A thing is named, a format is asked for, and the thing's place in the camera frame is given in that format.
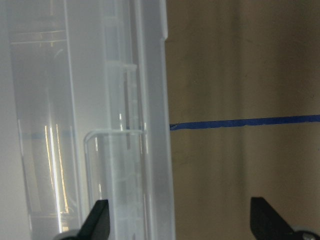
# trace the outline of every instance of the transparent plastic bin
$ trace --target transparent plastic bin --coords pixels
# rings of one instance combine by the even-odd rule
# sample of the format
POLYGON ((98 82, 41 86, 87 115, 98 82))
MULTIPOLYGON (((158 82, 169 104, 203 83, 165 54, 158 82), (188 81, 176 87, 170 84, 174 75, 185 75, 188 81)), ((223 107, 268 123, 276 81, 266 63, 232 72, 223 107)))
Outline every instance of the transparent plastic bin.
MULTIPOLYGON (((174 240, 165 1, 0 0, 0 7, 1 60, 11 67, 0 66, 0 80, 12 85, 13 148, 22 159, 12 167, 23 170, 14 196, 26 199, 16 218, 28 219, 16 228, 28 229, 26 240, 51 240, 79 229, 107 198, 110 240, 174 240)), ((0 100, 9 106, 6 95, 0 100)))
POLYGON ((143 132, 90 132, 85 140, 90 205, 109 199, 110 239, 145 239, 143 132))

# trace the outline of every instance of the blue line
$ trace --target blue line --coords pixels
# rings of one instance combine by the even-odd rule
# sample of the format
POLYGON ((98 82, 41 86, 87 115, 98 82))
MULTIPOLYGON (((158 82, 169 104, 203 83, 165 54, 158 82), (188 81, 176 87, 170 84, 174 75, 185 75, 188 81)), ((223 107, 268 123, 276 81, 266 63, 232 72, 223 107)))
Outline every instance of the blue line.
POLYGON ((233 128, 233 127, 243 127, 243 126, 298 124, 298 123, 313 123, 313 122, 320 122, 320 115, 183 122, 183 123, 170 124, 170 130, 176 131, 181 129, 216 129, 216 128, 233 128))

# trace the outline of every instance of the clear plastic container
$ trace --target clear plastic container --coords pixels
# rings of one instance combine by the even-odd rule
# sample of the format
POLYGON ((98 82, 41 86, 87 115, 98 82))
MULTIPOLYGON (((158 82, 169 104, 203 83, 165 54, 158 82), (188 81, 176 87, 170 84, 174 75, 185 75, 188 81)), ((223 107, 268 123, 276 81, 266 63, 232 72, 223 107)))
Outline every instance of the clear plastic container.
POLYGON ((7 0, 6 15, 32 240, 105 198, 109 239, 174 240, 165 1, 7 0))

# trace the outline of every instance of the plastic container wall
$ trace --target plastic container wall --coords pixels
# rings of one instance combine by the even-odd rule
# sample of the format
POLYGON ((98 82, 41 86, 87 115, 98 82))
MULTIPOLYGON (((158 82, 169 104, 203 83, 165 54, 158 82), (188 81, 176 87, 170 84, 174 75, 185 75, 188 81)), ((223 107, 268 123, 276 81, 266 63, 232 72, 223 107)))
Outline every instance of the plastic container wall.
POLYGON ((110 203, 111 240, 174 240, 159 0, 7 0, 33 240, 110 203))
POLYGON ((31 240, 5 3, 0 0, 0 234, 31 240))
POLYGON ((79 227, 64 2, 7 1, 32 239, 79 227))

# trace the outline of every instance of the blue tape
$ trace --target blue tape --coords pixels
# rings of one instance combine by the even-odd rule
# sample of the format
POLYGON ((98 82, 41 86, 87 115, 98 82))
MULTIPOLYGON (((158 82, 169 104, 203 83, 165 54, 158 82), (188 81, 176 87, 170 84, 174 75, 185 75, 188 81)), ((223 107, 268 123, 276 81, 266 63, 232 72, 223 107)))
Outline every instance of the blue tape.
POLYGON ((243 126, 298 124, 298 123, 313 123, 313 122, 320 122, 320 115, 183 122, 183 123, 170 124, 170 130, 176 131, 181 129, 234 128, 234 127, 243 127, 243 126))

